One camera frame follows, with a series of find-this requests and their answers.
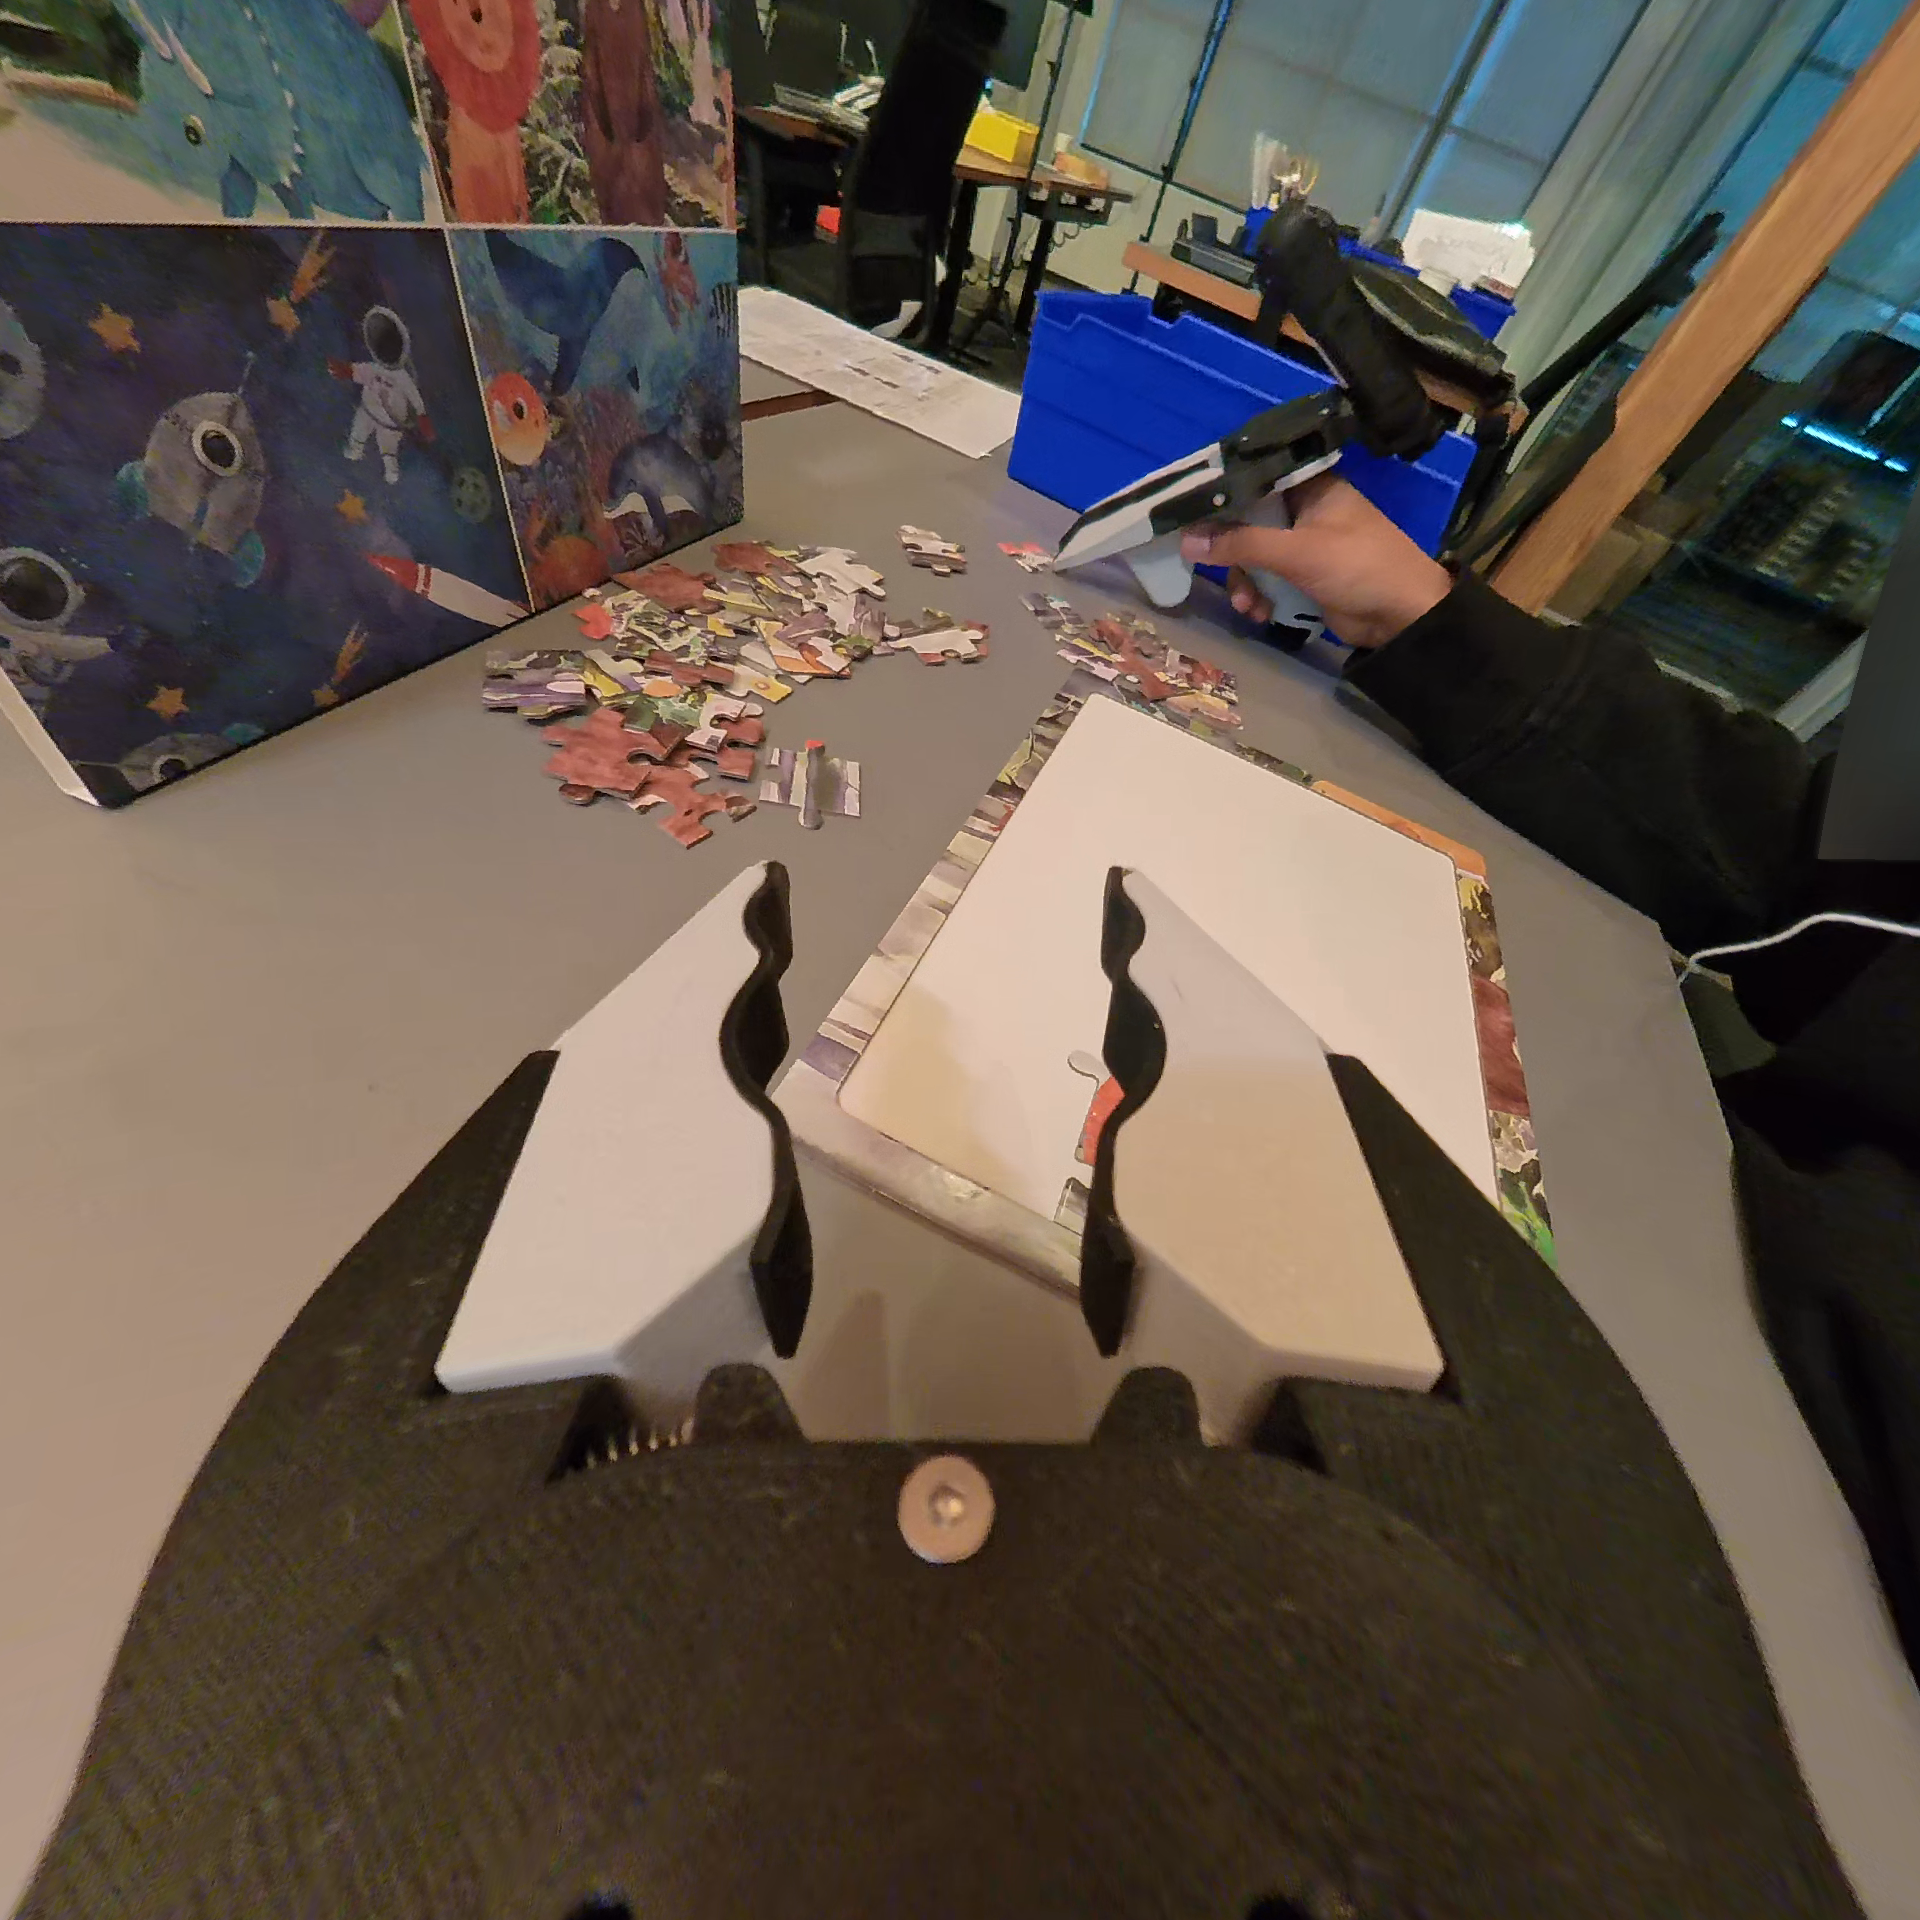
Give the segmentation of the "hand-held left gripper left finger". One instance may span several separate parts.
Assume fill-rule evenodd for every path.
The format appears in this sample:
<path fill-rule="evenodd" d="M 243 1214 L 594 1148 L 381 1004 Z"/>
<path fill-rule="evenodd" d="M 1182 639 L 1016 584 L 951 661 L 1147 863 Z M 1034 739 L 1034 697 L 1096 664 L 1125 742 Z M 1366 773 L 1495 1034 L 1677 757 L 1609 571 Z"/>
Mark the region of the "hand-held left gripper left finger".
<path fill-rule="evenodd" d="M 698 1388 L 798 1356 L 812 1241 L 770 1095 L 792 954 L 785 866 L 754 863 L 559 1037 L 441 1387 Z"/>

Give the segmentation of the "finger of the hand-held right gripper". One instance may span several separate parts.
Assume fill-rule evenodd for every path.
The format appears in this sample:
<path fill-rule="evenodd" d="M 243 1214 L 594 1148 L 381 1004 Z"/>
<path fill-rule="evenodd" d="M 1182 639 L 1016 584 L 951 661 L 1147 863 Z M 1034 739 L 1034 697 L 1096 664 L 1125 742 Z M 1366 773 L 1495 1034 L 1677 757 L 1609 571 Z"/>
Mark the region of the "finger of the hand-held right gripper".
<path fill-rule="evenodd" d="M 1324 468 L 1324 455 L 1284 453 L 1234 462 L 1224 453 L 1193 453 L 1082 513 L 1051 564 L 1069 571 L 1113 557 L 1136 560 L 1149 551 L 1165 553 L 1167 564 L 1180 564 L 1185 528 L 1213 520 L 1249 522 L 1267 500 Z"/>
<path fill-rule="evenodd" d="M 1193 453 L 1224 453 L 1234 462 L 1267 460 L 1284 453 L 1298 459 L 1324 455 L 1327 469 L 1335 466 L 1353 435 L 1355 400 L 1344 393 L 1315 393 L 1265 409 L 1242 424 L 1234 433 L 1204 444 Z"/>

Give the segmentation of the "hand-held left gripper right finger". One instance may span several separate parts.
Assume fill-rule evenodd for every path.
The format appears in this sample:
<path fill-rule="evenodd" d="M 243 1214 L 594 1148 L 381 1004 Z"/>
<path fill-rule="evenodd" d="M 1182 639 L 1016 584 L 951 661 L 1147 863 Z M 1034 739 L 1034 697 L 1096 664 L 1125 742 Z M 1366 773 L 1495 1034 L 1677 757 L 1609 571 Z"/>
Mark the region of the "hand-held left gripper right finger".
<path fill-rule="evenodd" d="M 1103 1356 L 1185 1378 L 1249 1443 L 1291 1378 L 1424 1394 L 1444 1358 L 1333 1055 L 1149 877 L 1109 872 L 1102 1125 L 1080 1301 Z"/>

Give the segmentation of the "printed frame puzzle tray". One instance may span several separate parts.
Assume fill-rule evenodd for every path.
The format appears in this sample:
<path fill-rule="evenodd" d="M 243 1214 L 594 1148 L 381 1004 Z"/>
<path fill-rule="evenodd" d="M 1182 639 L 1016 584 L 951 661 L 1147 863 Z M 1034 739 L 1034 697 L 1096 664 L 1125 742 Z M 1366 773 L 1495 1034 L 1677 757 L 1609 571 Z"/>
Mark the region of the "printed frame puzzle tray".
<path fill-rule="evenodd" d="M 1054 1223 L 1102 1055 L 1109 872 L 1156 883 L 1366 1059 L 1549 1265 L 1553 1228 L 1482 859 L 1069 684 L 949 839 L 776 1101 L 798 1148 L 1073 1298 Z"/>

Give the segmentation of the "person's right forearm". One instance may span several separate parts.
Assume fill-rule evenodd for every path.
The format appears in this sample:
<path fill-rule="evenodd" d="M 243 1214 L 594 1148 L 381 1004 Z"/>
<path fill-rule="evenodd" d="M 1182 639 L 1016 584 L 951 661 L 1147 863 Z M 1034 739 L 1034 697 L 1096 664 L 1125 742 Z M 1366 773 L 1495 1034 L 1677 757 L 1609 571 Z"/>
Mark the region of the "person's right forearm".
<path fill-rule="evenodd" d="M 1842 901 L 1806 744 L 1611 626 L 1553 626 L 1460 582 L 1349 677 L 1457 792 L 1684 952 Z"/>

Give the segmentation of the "person's right hand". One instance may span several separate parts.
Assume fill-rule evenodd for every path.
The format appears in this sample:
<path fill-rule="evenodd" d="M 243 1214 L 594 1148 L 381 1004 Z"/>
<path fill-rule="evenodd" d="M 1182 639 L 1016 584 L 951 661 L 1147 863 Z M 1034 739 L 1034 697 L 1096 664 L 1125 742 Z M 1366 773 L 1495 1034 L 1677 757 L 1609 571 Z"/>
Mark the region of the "person's right hand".
<path fill-rule="evenodd" d="M 1371 651 L 1447 600 L 1451 568 L 1336 473 L 1320 473 L 1291 489 L 1287 500 L 1285 526 L 1216 522 L 1184 531 L 1185 560 L 1225 568 L 1231 604 L 1244 619 L 1276 622 L 1273 595 L 1260 586 L 1262 575 L 1273 575 L 1305 595 L 1340 641 Z"/>

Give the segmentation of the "blue plastic storage bin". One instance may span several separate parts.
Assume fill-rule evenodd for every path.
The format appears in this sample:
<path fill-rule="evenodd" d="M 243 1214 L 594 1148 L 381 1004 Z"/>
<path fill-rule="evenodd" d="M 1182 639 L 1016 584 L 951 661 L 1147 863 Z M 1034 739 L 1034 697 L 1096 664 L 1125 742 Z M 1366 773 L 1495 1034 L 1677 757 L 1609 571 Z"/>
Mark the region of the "blue plastic storage bin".
<path fill-rule="evenodd" d="M 1387 273 L 1420 280 L 1406 267 L 1369 257 L 1342 240 L 1338 226 L 1335 231 L 1342 253 L 1364 264 L 1375 295 Z M 1325 386 L 1331 371 L 1311 346 L 1311 335 L 1276 306 L 1264 306 L 1260 287 L 1253 291 L 1258 298 L 1253 337 L 1193 315 L 1167 318 L 1143 298 L 1045 298 L 1023 375 L 1011 477 L 1076 509 L 1080 519 L 1147 473 L 1231 433 L 1256 411 Z M 1504 413 L 1506 426 L 1451 413 L 1451 433 L 1413 466 L 1378 462 L 1355 449 L 1338 468 L 1356 493 L 1435 557 L 1453 511 L 1466 502 L 1469 446 L 1502 449 L 1520 420 L 1520 386 L 1502 351 L 1447 300 L 1511 377 L 1515 397 Z"/>

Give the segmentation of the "white paper sheet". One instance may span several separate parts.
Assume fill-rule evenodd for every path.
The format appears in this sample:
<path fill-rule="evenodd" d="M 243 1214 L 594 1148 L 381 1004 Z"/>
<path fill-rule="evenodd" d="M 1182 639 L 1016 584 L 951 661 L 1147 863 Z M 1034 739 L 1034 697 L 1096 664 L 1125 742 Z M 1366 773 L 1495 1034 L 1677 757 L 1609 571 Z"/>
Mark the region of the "white paper sheet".
<path fill-rule="evenodd" d="M 769 286 L 739 287 L 738 311 L 741 353 L 756 368 L 969 459 L 994 455 L 1014 439 L 1016 391 Z"/>

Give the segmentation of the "wooden desk with black legs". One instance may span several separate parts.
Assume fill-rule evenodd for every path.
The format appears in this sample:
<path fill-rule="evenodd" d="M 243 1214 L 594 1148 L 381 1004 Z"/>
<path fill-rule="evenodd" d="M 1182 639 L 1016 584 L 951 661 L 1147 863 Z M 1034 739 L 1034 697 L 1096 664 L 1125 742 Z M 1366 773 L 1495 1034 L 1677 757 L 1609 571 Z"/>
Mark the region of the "wooden desk with black legs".
<path fill-rule="evenodd" d="M 954 346 L 954 324 L 963 284 L 972 260 L 972 238 L 980 195 L 1003 189 L 1012 196 L 1014 226 L 1025 220 L 1036 226 L 1036 240 L 1020 280 L 1020 300 L 1012 309 L 1011 329 L 1029 335 L 1038 317 L 1042 289 L 1051 266 L 1054 242 L 1062 226 L 1105 226 L 1113 215 L 1136 200 L 1109 178 L 1093 180 L 1040 158 L 994 158 L 974 144 L 961 147 L 952 169 L 952 206 L 947 238 L 938 255 L 940 273 L 927 322 L 927 351 L 941 358 L 965 355 L 971 346 Z"/>

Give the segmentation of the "wooden beam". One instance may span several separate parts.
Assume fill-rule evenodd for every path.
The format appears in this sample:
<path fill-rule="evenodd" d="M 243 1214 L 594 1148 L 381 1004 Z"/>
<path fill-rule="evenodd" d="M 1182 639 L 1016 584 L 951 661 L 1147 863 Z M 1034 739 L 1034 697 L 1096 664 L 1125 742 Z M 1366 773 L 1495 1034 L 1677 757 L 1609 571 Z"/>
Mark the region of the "wooden beam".
<path fill-rule="evenodd" d="M 1851 82 L 1677 311 L 1631 380 L 1613 433 L 1502 555 L 1491 580 L 1547 610 L 1739 371 L 1790 322 L 1919 151 L 1919 5 Z"/>

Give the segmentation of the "pile of loose puzzle pieces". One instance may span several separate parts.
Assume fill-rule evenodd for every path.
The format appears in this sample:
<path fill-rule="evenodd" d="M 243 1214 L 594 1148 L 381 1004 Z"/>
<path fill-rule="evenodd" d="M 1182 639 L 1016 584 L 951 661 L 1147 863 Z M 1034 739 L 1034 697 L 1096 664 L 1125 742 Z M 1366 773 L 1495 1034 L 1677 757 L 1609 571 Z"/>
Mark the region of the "pile of loose puzzle pieces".
<path fill-rule="evenodd" d="M 854 819 L 863 766 L 816 737 L 770 742 L 769 711 L 880 661 L 958 675 L 994 650 L 991 622 L 921 597 L 967 573 L 961 542 L 912 524 L 900 542 L 900 590 L 843 544 L 719 542 L 703 570 L 654 562 L 576 599 L 574 644 L 492 653 L 483 708 L 543 739 L 565 802 L 650 812 L 685 846 L 758 806 L 809 830 Z"/>

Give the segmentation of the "blue space print puzzle box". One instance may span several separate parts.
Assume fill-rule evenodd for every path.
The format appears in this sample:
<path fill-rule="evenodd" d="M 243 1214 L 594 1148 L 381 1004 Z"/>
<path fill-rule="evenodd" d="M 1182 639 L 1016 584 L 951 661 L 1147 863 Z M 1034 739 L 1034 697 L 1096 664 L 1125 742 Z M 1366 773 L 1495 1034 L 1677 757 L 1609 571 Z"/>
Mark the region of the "blue space print puzzle box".
<path fill-rule="evenodd" d="M 4 717 L 119 808 L 743 515 L 712 4 L 2 5 Z"/>

